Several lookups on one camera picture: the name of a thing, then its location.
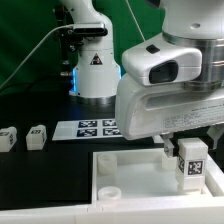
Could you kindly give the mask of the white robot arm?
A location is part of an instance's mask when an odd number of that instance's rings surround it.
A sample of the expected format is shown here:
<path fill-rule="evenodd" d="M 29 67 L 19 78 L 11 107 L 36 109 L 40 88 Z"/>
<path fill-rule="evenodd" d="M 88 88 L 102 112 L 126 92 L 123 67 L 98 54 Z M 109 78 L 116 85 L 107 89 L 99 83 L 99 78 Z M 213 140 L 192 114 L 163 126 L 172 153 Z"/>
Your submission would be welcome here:
<path fill-rule="evenodd" d="M 160 34 L 113 56 L 112 24 L 91 0 L 61 0 L 83 37 L 74 69 L 79 99 L 114 97 L 128 140 L 160 135 L 175 155 L 174 133 L 207 128 L 216 148 L 224 135 L 224 0 L 146 0 L 165 11 Z"/>

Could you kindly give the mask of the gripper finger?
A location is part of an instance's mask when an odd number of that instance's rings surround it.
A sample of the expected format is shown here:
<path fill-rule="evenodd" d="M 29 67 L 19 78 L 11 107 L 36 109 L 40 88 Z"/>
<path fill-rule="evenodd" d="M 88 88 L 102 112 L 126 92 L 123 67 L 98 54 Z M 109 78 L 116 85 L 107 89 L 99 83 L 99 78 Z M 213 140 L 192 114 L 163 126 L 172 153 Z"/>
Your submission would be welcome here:
<path fill-rule="evenodd" d="M 173 137 L 172 133 L 163 134 L 162 139 L 164 142 L 164 152 L 168 157 L 177 157 L 179 146 L 177 140 Z"/>
<path fill-rule="evenodd" d="M 207 135 L 211 139 L 211 145 L 209 146 L 210 149 L 214 150 L 217 148 L 218 141 L 223 134 L 224 134 L 224 124 L 216 124 L 208 129 Z"/>

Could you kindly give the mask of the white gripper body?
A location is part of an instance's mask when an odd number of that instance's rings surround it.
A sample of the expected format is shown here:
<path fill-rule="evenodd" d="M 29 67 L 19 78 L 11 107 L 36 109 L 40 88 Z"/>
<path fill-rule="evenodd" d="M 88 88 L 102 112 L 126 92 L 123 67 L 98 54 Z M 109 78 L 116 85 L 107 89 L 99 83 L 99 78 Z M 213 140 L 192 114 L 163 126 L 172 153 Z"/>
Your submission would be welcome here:
<path fill-rule="evenodd" d="M 181 83 L 143 87 L 125 74 L 119 82 L 115 120 L 128 140 L 224 123 L 224 87 L 190 91 Z"/>

